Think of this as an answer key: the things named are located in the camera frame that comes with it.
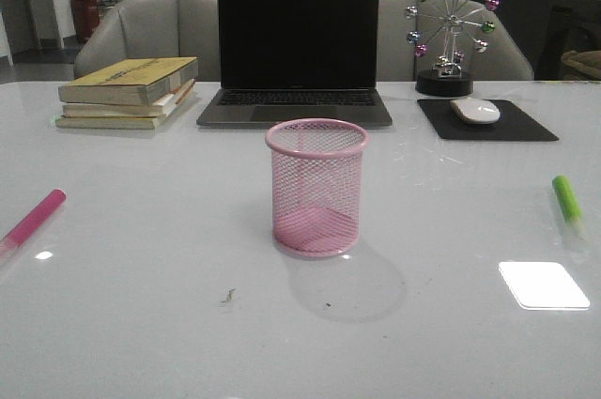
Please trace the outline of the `green marker pen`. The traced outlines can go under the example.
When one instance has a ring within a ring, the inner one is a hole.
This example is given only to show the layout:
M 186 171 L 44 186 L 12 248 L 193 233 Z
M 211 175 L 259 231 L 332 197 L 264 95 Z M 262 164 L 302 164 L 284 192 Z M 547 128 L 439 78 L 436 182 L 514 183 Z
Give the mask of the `green marker pen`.
M 555 176 L 552 179 L 552 188 L 555 193 L 562 219 L 572 235 L 578 240 L 587 239 L 583 212 L 572 188 L 570 180 L 564 176 Z

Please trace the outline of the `pink marker pen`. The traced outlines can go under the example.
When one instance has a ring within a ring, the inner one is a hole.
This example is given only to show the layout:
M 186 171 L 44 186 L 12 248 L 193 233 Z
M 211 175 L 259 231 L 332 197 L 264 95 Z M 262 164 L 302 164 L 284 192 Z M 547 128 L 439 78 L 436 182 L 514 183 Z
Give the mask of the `pink marker pen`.
M 67 196 L 60 189 L 50 191 L 1 239 L 1 265 L 16 254 L 24 243 L 65 202 Z

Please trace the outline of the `pink mesh pen holder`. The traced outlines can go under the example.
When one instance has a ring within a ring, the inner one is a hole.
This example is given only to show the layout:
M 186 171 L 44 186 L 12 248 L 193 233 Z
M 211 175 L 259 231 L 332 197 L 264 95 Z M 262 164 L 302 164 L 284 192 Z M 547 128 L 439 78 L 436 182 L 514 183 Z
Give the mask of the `pink mesh pen holder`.
M 336 119 L 304 118 L 271 127 L 272 234 L 304 257 L 348 251 L 359 239 L 362 154 L 369 134 Z

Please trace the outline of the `grey open laptop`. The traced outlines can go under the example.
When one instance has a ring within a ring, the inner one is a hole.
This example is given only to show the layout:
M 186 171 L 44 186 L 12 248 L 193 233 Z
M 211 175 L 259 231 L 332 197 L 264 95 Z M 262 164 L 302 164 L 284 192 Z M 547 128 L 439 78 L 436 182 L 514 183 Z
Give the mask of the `grey open laptop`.
M 392 123 L 376 90 L 378 0 L 218 0 L 221 87 L 200 126 Z

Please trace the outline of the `middle white book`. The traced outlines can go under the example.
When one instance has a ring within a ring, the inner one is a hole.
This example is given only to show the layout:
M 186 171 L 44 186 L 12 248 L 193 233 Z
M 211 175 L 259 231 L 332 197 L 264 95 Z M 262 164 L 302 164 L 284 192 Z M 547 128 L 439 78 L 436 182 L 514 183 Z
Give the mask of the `middle white book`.
M 66 117 L 160 117 L 169 116 L 193 91 L 195 80 L 190 80 L 175 92 L 149 105 L 116 105 L 69 103 L 63 105 Z

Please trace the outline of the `bottom yellow book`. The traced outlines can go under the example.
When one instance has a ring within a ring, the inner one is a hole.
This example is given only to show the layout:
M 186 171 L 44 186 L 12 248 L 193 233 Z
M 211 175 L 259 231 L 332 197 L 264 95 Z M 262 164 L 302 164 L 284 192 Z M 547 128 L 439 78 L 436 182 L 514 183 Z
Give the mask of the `bottom yellow book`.
M 169 116 L 66 117 L 62 114 L 55 119 L 54 123 L 58 128 L 63 129 L 154 130 L 158 128 Z

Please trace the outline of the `yellow book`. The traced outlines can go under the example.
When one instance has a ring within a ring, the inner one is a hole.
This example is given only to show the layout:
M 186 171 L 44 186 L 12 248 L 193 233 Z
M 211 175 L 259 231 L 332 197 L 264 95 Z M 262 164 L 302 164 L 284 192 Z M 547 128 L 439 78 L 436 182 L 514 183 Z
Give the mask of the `yellow book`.
M 66 117 L 62 114 L 55 119 L 54 123 L 58 128 L 63 129 L 154 130 L 158 128 L 169 116 Z
M 65 103 L 149 105 L 198 75 L 196 57 L 119 61 L 58 88 Z

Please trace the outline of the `white computer mouse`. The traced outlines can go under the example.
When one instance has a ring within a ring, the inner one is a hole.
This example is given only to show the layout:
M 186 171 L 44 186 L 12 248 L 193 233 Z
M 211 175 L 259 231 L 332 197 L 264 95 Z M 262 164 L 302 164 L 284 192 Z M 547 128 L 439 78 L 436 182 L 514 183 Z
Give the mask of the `white computer mouse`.
M 460 98 L 450 101 L 457 117 L 468 124 L 493 124 L 501 118 L 501 111 L 491 100 Z

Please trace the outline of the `top yellow book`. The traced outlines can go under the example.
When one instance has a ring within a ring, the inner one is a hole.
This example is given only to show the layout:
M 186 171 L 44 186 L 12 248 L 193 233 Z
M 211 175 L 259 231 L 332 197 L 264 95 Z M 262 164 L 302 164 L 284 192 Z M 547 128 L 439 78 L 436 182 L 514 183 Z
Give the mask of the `top yellow book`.
M 149 105 L 198 75 L 196 57 L 119 61 L 58 88 L 65 103 Z

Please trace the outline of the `ferris wheel desk ornament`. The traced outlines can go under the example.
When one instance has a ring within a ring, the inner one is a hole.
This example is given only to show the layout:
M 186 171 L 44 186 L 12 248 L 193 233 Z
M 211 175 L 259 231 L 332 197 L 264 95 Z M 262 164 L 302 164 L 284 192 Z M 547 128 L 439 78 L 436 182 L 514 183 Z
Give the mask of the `ferris wheel desk ornament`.
M 436 97 L 461 97 L 469 95 L 473 90 L 473 80 L 463 67 L 466 54 L 460 48 L 459 39 L 467 38 L 472 48 L 483 53 L 489 42 L 475 37 L 472 29 L 478 29 L 486 36 L 497 29 L 490 19 L 476 22 L 473 17 L 483 11 L 493 12 L 500 6 L 500 0 L 485 0 L 476 3 L 472 10 L 465 6 L 470 0 L 415 0 L 416 3 L 405 8 L 408 20 L 426 19 L 430 28 L 418 28 L 409 31 L 406 41 L 413 46 L 413 54 L 423 58 L 430 52 L 430 47 L 437 39 L 441 41 L 439 54 L 429 69 L 421 70 L 416 77 L 416 90 Z

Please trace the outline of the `black mouse pad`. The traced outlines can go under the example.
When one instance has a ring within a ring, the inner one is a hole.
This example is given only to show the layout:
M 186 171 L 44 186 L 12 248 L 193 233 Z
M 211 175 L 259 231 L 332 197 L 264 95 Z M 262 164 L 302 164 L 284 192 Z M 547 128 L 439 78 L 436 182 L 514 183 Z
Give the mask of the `black mouse pad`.
M 500 118 L 489 124 L 468 123 L 452 110 L 450 100 L 417 100 L 437 135 L 454 141 L 554 142 L 559 137 L 509 100 L 492 100 Z

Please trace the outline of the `red trash bin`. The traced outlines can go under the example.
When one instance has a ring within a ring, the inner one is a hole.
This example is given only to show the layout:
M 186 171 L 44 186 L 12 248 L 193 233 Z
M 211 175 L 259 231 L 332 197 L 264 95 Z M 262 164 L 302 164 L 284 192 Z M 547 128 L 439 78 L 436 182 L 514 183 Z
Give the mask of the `red trash bin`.
M 69 0 L 76 38 L 86 43 L 100 24 L 99 0 Z

